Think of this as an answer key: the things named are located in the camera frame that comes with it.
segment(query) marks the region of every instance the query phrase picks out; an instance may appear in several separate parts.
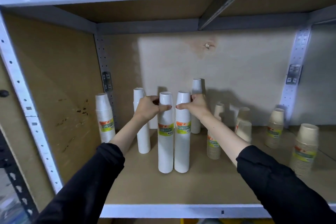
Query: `finger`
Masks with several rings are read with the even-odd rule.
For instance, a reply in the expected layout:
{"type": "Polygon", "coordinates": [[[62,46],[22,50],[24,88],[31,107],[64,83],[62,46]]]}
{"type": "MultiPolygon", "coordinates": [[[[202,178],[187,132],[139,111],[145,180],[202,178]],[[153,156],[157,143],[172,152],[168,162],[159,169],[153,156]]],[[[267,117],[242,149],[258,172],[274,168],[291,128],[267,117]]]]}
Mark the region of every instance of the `finger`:
{"type": "Polygon", "coordinates": [[[168,111],[170,109],[171,109],[171,105],[160,105],[159,106],[159,112],[168,111]]]}
{"type": "Polygon", "coordinates": [[[178,104],[176,108],[179,110],[188,109],[188,105],[189,103],[182,103],[182,104],[178,104]]]}
{"type": "Polygon", "coordinates": [[[158,96],[149,96],[149,98],[150,98],[151,101],[155,101],[155,100],[159,99],[158,96]]]}

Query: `shelving unit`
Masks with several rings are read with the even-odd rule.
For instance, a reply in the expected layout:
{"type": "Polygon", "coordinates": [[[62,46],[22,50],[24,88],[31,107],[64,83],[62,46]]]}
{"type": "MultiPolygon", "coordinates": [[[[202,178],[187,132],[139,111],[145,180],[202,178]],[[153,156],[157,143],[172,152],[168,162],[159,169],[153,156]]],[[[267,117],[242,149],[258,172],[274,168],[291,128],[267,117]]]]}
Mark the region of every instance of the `shelving unit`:
{"type": "MultiPolygon", "coordinates": [[[[286,108],[286,125],[336,124],[336,104],[324,90],[334,92],[328,85],[336,0],[0,0],[0,6],[0,88],[10,91],[0,107],[15,121],[0,112],[0,124],[38,209],[52,197],[48,180],[57,193],[99,145],[94,95],[103,88],[116,128],[133,115],[133,88],[147,94],[168,88],[176,96],[194,77],[205,79],[211,106],[224,101],[227,125],[235,108],[249,106],[252,124],[265,126],[276,105],[286,108]],[[288,76],[291,64],[300,67],[296,78],[288,76]]],[[[253,142],[286,164],[292,132],[276,151],[263,145],[262,127],[254,128],[253,142]]],[[[304,181],[336,210],[333,133],[321,127],[320,152],[304,181]]],[[[225,154],[214,164],[206,157],[203,138],[205,131],[193,136],[191,169],[183,175],[159,173],[155,135],[146,155],[133,145],[101,216],[269,217],[225,154]]]]}

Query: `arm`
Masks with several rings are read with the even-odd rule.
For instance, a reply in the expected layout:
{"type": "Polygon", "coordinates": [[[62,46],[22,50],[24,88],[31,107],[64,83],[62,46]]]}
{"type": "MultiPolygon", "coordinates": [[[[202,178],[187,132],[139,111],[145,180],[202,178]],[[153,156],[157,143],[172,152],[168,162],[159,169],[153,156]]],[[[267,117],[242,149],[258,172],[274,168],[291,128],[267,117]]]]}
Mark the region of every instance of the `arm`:
{"type": "Polygon", "coordinates": [[[210,130],[275,223],[336,223],[336,213],[327,202],[289,167],[248,144],[213,117],[203,95],[193,95],[192,99],[177,108],[187,108],[210,130]]]}
{"type": "Polygon", "coordinates": [[[155,105],[157,100],[157,96],[140,100],[133,118],[109,143],[98,146],[96,154],[65,184],[35,223],[97,223],[137,132],[158,112],[171,108],[155,105]]]}

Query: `perforated metal post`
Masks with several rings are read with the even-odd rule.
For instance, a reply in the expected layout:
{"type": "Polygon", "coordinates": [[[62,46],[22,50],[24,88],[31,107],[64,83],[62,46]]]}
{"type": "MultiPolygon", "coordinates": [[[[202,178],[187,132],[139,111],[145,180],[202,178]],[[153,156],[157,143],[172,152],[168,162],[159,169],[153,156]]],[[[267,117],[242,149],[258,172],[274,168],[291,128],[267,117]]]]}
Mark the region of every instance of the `perforated metal post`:
{"type": "Polygon", "coordinates": [[[108,56],[105,51],[103,36],[99,34],[94,34],[94,41],[96,43],[98,62],[99,62],[101,79],[103,81],[104,92],[107,93],[110,105],[112,107],[114,127],[119,128],[118,121],[116,118],[116,112],[114,109],[113,84],[112,84],[111,72],[108,65],[108,56]]]}
{"type": "Polygon", "coordinates": [[[285,109],[285,127],[287,128],[294,110],[296,92],[300,82],[305,54],[307,51],[312,26],[298,29],[289,59],[285,85],[282,90],[280,106],[285,109]]]}
{"type": "Polygon", "coordinates": [[[44,133],[40,118],[34,105],[29,87],[22,73],[19,61],[16,57],[15,50],[9,37],[4,19],[0,11],[0,50],[1,57],[6,66],[8,75],[13,84],[17,98],[19,99],[23,113],[28,122],[30,131],[35,140],[36,147],[40,153],[44,167],[47,170],[48,177],[51,181],[55,193],[62,188],[61,177],[58,172],[56,162],[50,150],[48,139],[44,133]]]}

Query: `black shirt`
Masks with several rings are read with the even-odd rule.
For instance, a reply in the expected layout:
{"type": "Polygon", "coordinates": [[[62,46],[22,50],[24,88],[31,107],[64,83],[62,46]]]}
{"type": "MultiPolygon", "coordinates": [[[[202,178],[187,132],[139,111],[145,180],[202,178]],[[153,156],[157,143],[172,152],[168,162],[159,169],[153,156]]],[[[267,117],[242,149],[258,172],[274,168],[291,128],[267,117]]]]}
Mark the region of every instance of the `black shirt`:
{"type": "MultiPolygon", "coordinates": [[[[65,184],[35,223],[97,223],[124,162],[118,146],[98,146],[96,154],[65,184]]],[[[275,223],[336,223],[336,213],[319,194],[257,147],[242,150],[237,163],[238,173],[275,223]]]]}

